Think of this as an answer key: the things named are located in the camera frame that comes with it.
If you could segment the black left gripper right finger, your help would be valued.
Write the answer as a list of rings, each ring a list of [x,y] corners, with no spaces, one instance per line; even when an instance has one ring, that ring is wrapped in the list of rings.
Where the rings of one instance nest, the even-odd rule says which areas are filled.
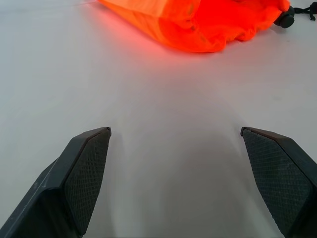
[[[291,138],[243,127],[257,188],[285,238],[317,238],[317,163]]]

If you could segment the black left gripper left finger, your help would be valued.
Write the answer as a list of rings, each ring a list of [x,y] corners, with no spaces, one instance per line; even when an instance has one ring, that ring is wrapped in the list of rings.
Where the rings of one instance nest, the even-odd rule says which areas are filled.
[[[110,127],[73,137],[37,177],[0,238],[82,238],[100,193],[110,137]]]

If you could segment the orange drawstring bag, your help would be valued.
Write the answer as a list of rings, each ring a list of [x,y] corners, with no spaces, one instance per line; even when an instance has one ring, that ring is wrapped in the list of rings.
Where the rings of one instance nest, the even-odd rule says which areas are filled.
[[[214,53],[247,41],[290,7],[289,0],[98,0],[156,41],[193,53]]]

